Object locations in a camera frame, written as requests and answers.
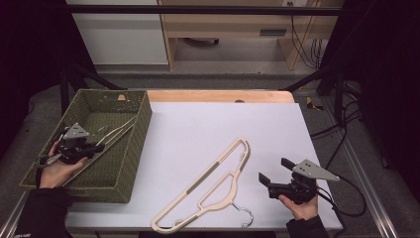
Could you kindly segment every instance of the black curtain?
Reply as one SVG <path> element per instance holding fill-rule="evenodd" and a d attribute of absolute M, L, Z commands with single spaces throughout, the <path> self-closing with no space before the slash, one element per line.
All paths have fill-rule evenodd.
<path fill-rule="evenodd" d="M 361 16 L 339 18 L 323 64 Z M 361 109 L 383 161 L 399 170 L 420 201 L 420 1 L 375 1 L 343 57 L 340 71 L 361 85 Z M 322 78 L 324 88 L 334 86 L 335 76 Z"/>
<path fill-rule="evenodd" d="M 27 116 L 30 97 L 59 84 L 65 65 L 77 63 L 96 72 L 71 14 L 45 11 L 45 4 L 50 3 L 3 0 L 0 6 L 0 157 Z M 81 76 L 71 84 L 86 87 Z"/>

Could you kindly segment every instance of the metal hanger hook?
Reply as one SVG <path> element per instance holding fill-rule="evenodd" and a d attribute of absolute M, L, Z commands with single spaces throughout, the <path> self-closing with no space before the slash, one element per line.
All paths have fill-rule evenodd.
<path fill-rule="evenodd" d="M 244 208 L 244 207 L 239 207 L 239 206 L 237 206 L 237 205 L 236 205 L 235 203 L 233 203 L 233 202 L 232 202 L 232 205 L 233 205 L 235 208 L 237 208 L 237 210 L 247 212 L 247 213 L 251 216 L 251 221 L 250 221 L 249 223 L 243 223 L 243 224 L 242 224 L 242 228 L 247 228 L 247 227 L 251 226 L 251 225 L 253 224 L 253 221 L 254 221 L 254 215 L 253 215 L 253 213 L 252 213 L 250 210 L 248 210 L 248 209 L 246 209 L 246 208 Z"/>

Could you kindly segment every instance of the black sleeve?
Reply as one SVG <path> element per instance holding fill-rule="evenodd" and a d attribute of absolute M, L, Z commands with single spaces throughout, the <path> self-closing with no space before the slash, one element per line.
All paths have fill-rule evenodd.
<path fill-rule="evenodd" d="M 321 218 L 315 216 L 309 220 L 290 220 L 286 224 L 290 238 L 328 238 Z"/>
<path fill-rule="evenodd" d="M 71 205 L 71 197 L 63 188 L 31 190 L 14 237 L 65 237 L 65 217 Z"/>

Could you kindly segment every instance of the beige hanger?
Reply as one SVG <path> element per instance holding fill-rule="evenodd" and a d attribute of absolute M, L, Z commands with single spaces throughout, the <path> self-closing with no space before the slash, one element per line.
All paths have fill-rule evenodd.
<path fill-rule="evenodd" d="M 227 172 L 225 173 L 225 175 L 209 190 L 207 191 L 207 193 L 198 201 L 197 205 L 199 207 L 199 210 L 197 212 L 195 212 L 194 214 L 192 214 L 190 217 L 188 217 L 187 219 L 180 221 L 180 222 L 176 222 L 173 224 L 172 227 L 170 228 L 162 228 L 159 227 L 157 225 L 157 223 L 164 217 L 166 216 L 174 207 L 176 207 L 189 193 L 191 193 L 195 188 L 197 188 L 213 171 L 216 170 L 216 168 L 223 163 L 223 161 L 233 152 L 235 151 L 235 149 L 240 145 L 243 144 L 245 146 L 245 151 L 242 155 L 241 158 L 241 162 L 237 168 L 237 170 L 232 173 L 232 172 Z M 236 196 L 236 192 L 238 190 L 238 177 L 241 174 L 241 171 L 244 169 L 245 164 L 248 161 L 248 158 L 250 157 L 250 146 L 247 142 L 246 139 L 244 138 L 238 138 L 226 151 L 225 153 L 222 154 L 222 156 L 220 156 L 216 162 L 213 163 L 213 165 L 208 168 L 191 186 L 189 186 L 185 191 L 183 191 L 173 202 L 171 202 L 161 213 L 159 213 L 152 221 L 152 228 L 154 231 L 161 233 L 161 234 L 171 234 L 176 232 L 177 230 L 179 230 L 180 228 L 188 225 L 189 223 L 191 223 L 192 221 L 194 221 L 195 219 L 197 219 L 198 217 L 200 217 L 201 215 L 203 215 L 204 213 L 208 212 L 208 211 L 215 211 L 215 210 L 221 210 L 223 208 L 226 208 L 229 205 L 234 205 L 238 210 L 244 210 L 247 211 L 252 220 L 253 220 L 253 215 L 251 214 L 250 211 L 244 209 L 244 208 L 238 208 L 235 204 L 234 204 L 234 198 Z M 210 194 L 213 193 L 214 190 L 217 189 L 217 187 L 219 187 L 220 184 L 223 183 L 223 181 L 225 181 L 228 177 L 232 177 L 232 184 L 231 184 L 231 189 L 229 191 L 229 194 L 221 201 L 215 203 L 215 204 L 211 204 L 208 206 L 203 206 L 202 203 L 207 199 L 207 197 L 210 196 Z M 252 221 L 249 224 L 244 224 L 243 227 L 248 227 L 250 226 L 252 223 Z"/>

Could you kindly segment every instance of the green basket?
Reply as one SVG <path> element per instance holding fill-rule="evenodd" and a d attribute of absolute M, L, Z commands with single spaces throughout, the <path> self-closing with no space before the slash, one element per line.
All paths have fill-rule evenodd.
<path fill-rule="evenodd" d="M 133 191 L 152 113 L 145 91 L 80 89 L 40 155 L 48 153 L 54 138 L 66 126 L 78 123 L 90 133 L 88 142 L 97 142 L 103 137 L 100 134 L 119 128 L 134 118 L 130 130 L 110 141 L 104 153 L 95 154 L 87 162 L 89 167 L 66 185 L 75 201 L 127 203 Z M 35 165 L 31 166 L 20 187 L 36 187 L 36 169 Z"/>

